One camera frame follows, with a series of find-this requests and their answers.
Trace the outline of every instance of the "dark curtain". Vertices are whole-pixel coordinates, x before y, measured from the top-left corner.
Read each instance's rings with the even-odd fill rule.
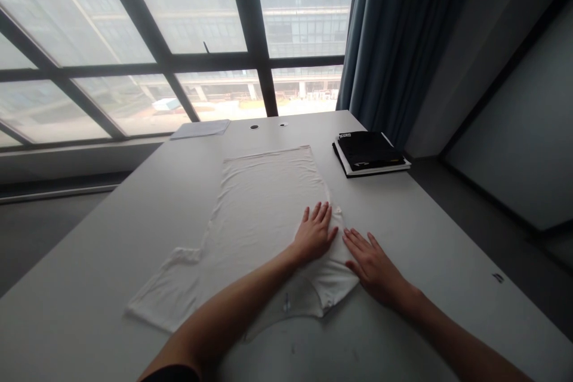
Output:
[[[402,150],[464,0],[353,0],[337,110]]]

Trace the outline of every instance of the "white paper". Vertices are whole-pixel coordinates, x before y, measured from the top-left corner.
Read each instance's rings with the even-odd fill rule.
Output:
[[[219,121],[190,122],[183,124],[175,133],[171,135],[170,140],[178,140],[189,137],[200,137],[206,135],[222,135],[227,130],[231,121],[221,119]]]

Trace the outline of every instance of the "black folded clothing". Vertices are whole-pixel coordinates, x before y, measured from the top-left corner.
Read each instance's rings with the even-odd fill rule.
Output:
[[[354,131],[338,135],[338,144],[352,171],[378,167],[403,165],[406,163],[382,135],[372,131]]]

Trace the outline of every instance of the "white table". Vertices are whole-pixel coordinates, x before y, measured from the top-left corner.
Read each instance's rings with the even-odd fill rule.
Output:
[[[372,231],[448,315],[535,380],[573,380],[573,344],[408,173],[344,177],[331,143],[356,130],[363,128],[349,112],[318,113],[233,121],[223,136],[163,144],[0,300],[0,380],[134,381],[167,335],[123,316],[124,307],[173,248],[200,243],[223,158],[303,144],[347,225]],[[408,324],[361,287],[322,320],[283,321],[236,346],[217,376],[455,380]]]

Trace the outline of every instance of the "gray wall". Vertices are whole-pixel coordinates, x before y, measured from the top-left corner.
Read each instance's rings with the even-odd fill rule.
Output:
[[[166,139],[0,153],[0,184],[133,171]]]
[[[573,218],[573,0],[446,160],[538,229]]]
[[[440,153],[551,1],[466,1],[406,144],[410,155]]]

